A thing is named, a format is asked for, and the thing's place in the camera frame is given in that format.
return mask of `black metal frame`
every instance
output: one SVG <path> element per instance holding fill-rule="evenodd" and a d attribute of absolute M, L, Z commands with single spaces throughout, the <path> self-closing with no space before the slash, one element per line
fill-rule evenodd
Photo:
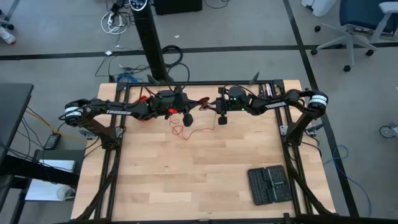
<path fill-rule="evenodd" d="M 183 85 L 184 82 L 170 82 L 169 85 Z M 248 85 L 249 82 L 248 81 L 213 81 L 213 82 L 190 82 L 188 85 L 190 86 L 200 86 L 200 85 Z M 271 81 L 267 81 L 267 80 L 263 80 L 263 81 L 256 81 L 254 82 L 254 84 L 270 84 L 271 89 L 273 94 L 275 95 L 276 93 L 276 88 L 275 86 L 278 86 L 280 88 L 280 92 L 282 94 L 285 93 L 285 89 L 284 89 L 284 82 L 283 80 L 271 80 Z M 153 83 L 118 83 L 117 87 L 116 87 L 116 96 L 115 96 L 115 101 L 119 101 L 120 100 L 120 96 L 121 96 L 121 92 L 122 90 L 125 90 L 124 92 L 124 101 L 128 102 L 129 101 L 129 92 L 130 92 L 130 88 L 132 87 L 139 87 L 139 86 L 155 86 Z M 161 86 L 167 86 L 166 83 L 161 83 Z M 283 120 L 282 120 L 282 115 L 280 113 L 280 109 L 276 109 L 276 116 L 277 116 L 277 122 L 278 122 L 278 126 L 282 126 L 283 124 Z M 287 117 L 287 121 L 288 124 L 290 124 L 292 122 L 292 117 L 290 115 L 290 110 L 289 107 L 286 106 L 285 107 L 285 113 L 286 113 L 286 117 Z M 112 115 L 111 118 L 111 127 L 112 128 L 116 128 L 116 116 L 117 115 Z M 120 120 L 120 124 L 119 127 L 123 128 L 126 122 L 126 117 L 122 116 L 121 120 Z M 284 144 L 284 139 L 283 136 L 280 135 L 280 139 L 281 139 L 281 143 L 282 143 L 282 147 L 284 152 L 289 152 L 289 148 L 288 145 Z M 116 151 L 115 157 L 114 159 L 119 159 L 120 154 L 121 154 L 121 150 L 122 150 L 122 146 L 120 147 L 120 151 Z M 305 181 L 305 175 L 303 172 L 303 168 L 302 168 L 302 161 L 300 158 L 300 154 L 299 154 L 299 150 L 298 148 L 294 148 L 294 154 L 296 159 L 296 165 L 299 168 L 298 169 L 298 176 L 303 179 Z M 104 162 L 103 162 L 103 170 L 101 173 L 101 181 L 100 181 L 100 185 L 99 187 L 101 187 L 103 185 L 104 179 L 106 178 L 107 174 L 108 174 L 108 166 L 109 166 L 109 160 L 110 160 L 110 150 L 107 150 L 105 152 L 105 157 L 104 157 Z M 289 161 L 290 157 L 287 153 L 284 153 L 284 157 L 285 157 L 285 161 Z M 114 205 L 114 197 L 115 197 L 115 193 L 116 193 L 116 183 L 117 183 L 117 174 L 118 174 L 118 168 L 116 169 L 116 178 L 113 179 L 112 183 L 111 183 L 111 188 L 110 188 L 110 194 L 109 194 L 109 199 L 108 199 L 108 207 L 107 207 L 107 211 L 106 211 L 106 218 L 108 218 L 109 220 L 112 220 L 112 211 L 113 211 L 113 205 Z M 297 195 L 297 189 L 295 186 L 295 181 L 294 178 L 289 174 L 288 172 L 288 176 L 289 176 L 289 182 L 290 182 L 290 187 L 292 189 L 292 195 L 293 195 L 293 204 L 294 204 L 294 211 L 296 215 L 301 214 L 301 208 L 300 208 L 300 202 L 299 202 L 299 198 Z M 305 199 L 305 207 L 306 210 L 309 211 L 309 214 L 312 214 L 312 206 L 310 205 L 310 202 L 308 201 L 308 198 L 306 195 L 304 195 L 304 199 Z M 97 205 L 96 209 L 95 209 L 95 216 L 94 219 L 99 219 L 100 218 L 100 214 L 101 214 L 101 209 L 102 209 L 102 204 L 103 204 L 103 199 L 101 199 L 100 203 Z M 259 218 L 259 219 L 234 219 L 234 220 L 212 220 L 212 223 L 288 223 L 291 222 L 292 219 L 289 218 L 289 214 L 285 214 L 284 218 Z M 140 221 L 131 221 L 131 222 L 113 222 L 113 223 L 206 223 L 206 221 L 198 221 L 198 220 L 179 220 L 179 221 L 156 221 L 156 222 L 140 222 Z"/>

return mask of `white cable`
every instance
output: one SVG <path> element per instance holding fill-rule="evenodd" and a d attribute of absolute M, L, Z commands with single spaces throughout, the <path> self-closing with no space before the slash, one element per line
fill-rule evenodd
<path fill-rule="evenodd" d="M 107 34 L 112 34 L 112 35 L 119 35 L 119 34 L 124 33 L 127 30 L 128 26 L 127 26 L 127 24 L 123 23 L 121 15 L 119 15 L 119 26 L 115 26 L 115 27 L 112 28 L 111 26 L 108 25 L 108 31 L 105 30 L 105 28 L 104 28 L 104 20 L 107 17 L 107 15 L 110 15 L 110 13 L 111 13 L 111 11 L 109 10 L 101 19 L 101 28 L 102 28 L 102 30 L 105 33 L 107 33 Z"/>

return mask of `red cable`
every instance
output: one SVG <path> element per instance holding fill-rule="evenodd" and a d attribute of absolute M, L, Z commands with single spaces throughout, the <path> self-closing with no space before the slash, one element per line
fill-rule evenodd
<path fill-rule="evenodd" d="M 204 130 L 214 131 L 215 128 L 216 128 L 216 118 L 217 118 L 217 113 L 215 113 L 214 121 L 213 121 L 213 127 L 212 128 L 196 129 L 196 130 L 192 131 L 191 134 L 189 134 L 189 136 L 187 138 L 184 137 L 184 134 L 183 134 L 184 126 L 178 125 L 180 123 L 179 119 L 172 119 L 172 116 L 170 116 L 169 126 L 172 128 L 172 133 L 174 135 L 178 136 L 180 139 L 188 140 L 195 131 L 204 131 Z"/>

